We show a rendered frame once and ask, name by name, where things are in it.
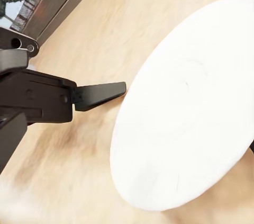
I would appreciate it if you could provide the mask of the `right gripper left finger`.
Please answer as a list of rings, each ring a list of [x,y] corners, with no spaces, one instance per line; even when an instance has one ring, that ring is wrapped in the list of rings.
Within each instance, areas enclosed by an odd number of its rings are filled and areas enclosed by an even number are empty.
[[[22,111],[0,116],[0,174],[28,130]]]

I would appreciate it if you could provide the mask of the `saucer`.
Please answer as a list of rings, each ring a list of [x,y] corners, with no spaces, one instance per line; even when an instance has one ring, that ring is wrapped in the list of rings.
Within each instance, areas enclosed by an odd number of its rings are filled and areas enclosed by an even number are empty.
[[[254,0],[216,0],[180,22],[144,63],[110,150],[121,197],[181,207],[218,182],[254,140]]]

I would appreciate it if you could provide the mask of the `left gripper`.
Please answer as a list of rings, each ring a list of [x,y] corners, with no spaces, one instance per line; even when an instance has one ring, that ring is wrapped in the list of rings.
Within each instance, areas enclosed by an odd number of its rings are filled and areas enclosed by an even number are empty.
[[[71,122],[72,104],[85,112],[127,92],[125,82],[77,87],[74,81],[28,65],[28,50],[0,51],[0,116],[22,111],[28,126]]]

